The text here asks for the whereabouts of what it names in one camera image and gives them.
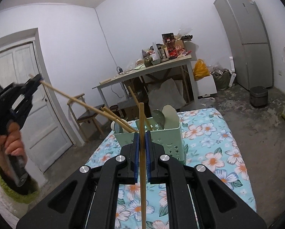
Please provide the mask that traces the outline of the left hand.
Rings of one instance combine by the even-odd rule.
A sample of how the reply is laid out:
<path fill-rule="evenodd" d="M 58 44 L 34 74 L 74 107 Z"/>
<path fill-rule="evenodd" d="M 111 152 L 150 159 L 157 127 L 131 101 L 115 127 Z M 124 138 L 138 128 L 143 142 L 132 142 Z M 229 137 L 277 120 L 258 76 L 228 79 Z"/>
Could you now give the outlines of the left hand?
<path fill-rule="evenodd" d="M 26 165 L 27 163 L 27 155 L 22 142 L 20 126 L 15 122 L 10 123 L 8 135 L 0 135 L 0 168 L 10 179 L 13 179 L 6 160 L 7 155 L 21 156 L 24 164 Z"/>

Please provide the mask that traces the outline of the green fleece sleeve forearm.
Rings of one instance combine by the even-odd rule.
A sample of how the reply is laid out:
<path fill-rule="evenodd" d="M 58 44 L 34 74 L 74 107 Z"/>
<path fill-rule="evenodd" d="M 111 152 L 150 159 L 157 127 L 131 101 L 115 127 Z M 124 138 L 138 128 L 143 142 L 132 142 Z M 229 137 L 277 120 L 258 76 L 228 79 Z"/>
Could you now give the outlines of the green fleece sleeve forearm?
<path fill-rule="evenodd" d="M 0 167 L 0 215 L 11 228 L 16 228 L 20 218 L 28 212 L 29 205 L 38 197 L 39 191 L 38 183 L 30 176 L 18 187 Z"/>

